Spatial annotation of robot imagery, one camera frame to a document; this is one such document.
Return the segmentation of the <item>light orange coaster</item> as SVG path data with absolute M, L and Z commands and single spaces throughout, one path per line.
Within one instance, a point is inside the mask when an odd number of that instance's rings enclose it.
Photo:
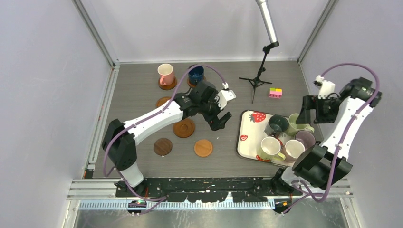
M 194 145 L 194 152 L 199 157 L 207 157 L 211 155 L 213 150 L 212 143 L 207 139 L 198 140 Z

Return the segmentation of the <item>white strawberry serving tray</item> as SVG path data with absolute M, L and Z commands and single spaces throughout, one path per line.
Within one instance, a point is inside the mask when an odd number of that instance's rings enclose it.
M 276 166 L 292 167 L 294 162 L 284 162 L 275 159 L 263 160 L 257 155 L 257 148 L 261 140 L 268 137 L 264 131 L 269 122 L 269 118 L 272 116 L 273 114 L 254 110 L 243 111 L 240 116 L 236 152 L 240 157 L 245 159 L 269 163 Z M 281 146 L 285 145 L 287 141 L 295 139 L 295 137 L 291 137 L 285 132 L 276 138 L 280 141 Z

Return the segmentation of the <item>glossy amber wooden coaster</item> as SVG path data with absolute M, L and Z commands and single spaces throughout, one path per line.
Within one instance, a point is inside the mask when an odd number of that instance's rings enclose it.
M 188 138 L 195 131 L 194 121 L 190 118 L 186 118 L 173 125 L 173 133 L 180 138 Z

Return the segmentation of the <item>ridged wooden coaster two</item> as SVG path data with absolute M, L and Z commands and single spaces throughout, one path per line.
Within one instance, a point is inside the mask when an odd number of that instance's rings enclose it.
M 202 79 L 188 77 L 187 84 L 190 88 L 195 88 L 200 81 L 203 81 L 205 79 L 206 79 L 205 76 Z

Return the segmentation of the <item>dark blue mug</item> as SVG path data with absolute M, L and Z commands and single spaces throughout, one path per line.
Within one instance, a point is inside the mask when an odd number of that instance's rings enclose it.
M 197 66 L 197 67 L 193 68 L 188 73 L 188 77 L 202 79 L 204 77 L 204 67 L 203 66 Z

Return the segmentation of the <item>dark walnut coaster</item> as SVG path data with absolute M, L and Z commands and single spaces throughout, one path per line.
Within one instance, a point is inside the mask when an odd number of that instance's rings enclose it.
M 173 148 L 173 144 L 171 140 L 167 138 L 160 138 L 158 139 L 153 146 L 154 152 L 159 156 L 166 156 L 168 155 Z

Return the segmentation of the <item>ridged wooden coaster three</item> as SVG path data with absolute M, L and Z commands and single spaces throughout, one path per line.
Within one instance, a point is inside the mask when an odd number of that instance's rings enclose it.
M 169 103 L 170 99 L 171 99 L 170 96 L 164 96 L 164 97 L 160 98 L 160 99 L 156 102 L 155 107 L 156 107 L 156 108 L 159 108 L 159 107 L 161 107 L 161 106 L 162 106 L 162 107 L 166 107 L 167 104 Z

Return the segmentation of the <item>ridged wooden coaster one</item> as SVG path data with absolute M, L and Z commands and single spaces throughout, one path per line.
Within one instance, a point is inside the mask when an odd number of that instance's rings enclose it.
M 158 86 L 162 90 L 172 90 L 172 89 L 174 89 L 176 87 L 176 85 L 177 85 L 177 78 L 176 77 L 173 78 L 173 82 L 171 84 L 169 84 L 169 85 L 162 85 L 160 83 L 160 81 L 158 81 Z

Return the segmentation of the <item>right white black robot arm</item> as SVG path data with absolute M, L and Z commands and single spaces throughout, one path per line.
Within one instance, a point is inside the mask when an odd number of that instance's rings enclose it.
M 308 124 L 314 110 L 315 124 L 333 124 L 334 129 L 321 143 L 306 149 L 292 167 L 280 168 L 271 180 L 274 193 L 294 193 L 298 183 L 310 184 L 314 193 L 324 192 L 352 169 L 347 159 L 352 141 L 365 118 L 381 100 L 382 93 L 372 88 L 372 81 L 360 77 L 334 92 L 335 84 L 317 76 L 318 95 L 306 95 L 297 124 Z

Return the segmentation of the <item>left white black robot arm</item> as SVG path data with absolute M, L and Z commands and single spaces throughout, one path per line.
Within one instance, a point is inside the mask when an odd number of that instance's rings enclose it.
M 190 92 L 175 93 L 163 105 L 138 118 L 125 122 L 118 119 L 111 121 L 101 144 L 102 149 L 126 180 L 127 190 L 135 197 L 142 196 L 146 184 L 136 162 L 136 147 L 160 129 L 197 114 L 203 116 L 212 131 L 224 129 L 231 113 L 227 112 L 222 118 L 218 114 L 235 98 L 227 83 L 223 83 L 222 90 L 217 90 L 210 82 L 199 82 Z

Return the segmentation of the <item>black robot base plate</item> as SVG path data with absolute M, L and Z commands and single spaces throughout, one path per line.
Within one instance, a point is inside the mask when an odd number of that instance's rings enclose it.
M 270 177 L 226 177 L 226 178 L 147 178 L 138 186 L 129 189 L 124 181 L 114 183 L 118 198 L 140 195 L 151 201 L 182 203 L 223 202 L 232 197 L 236 203 L 263 202 L 269 197 L 301 196 L 298 191 L 277 192 L 272 188 Z

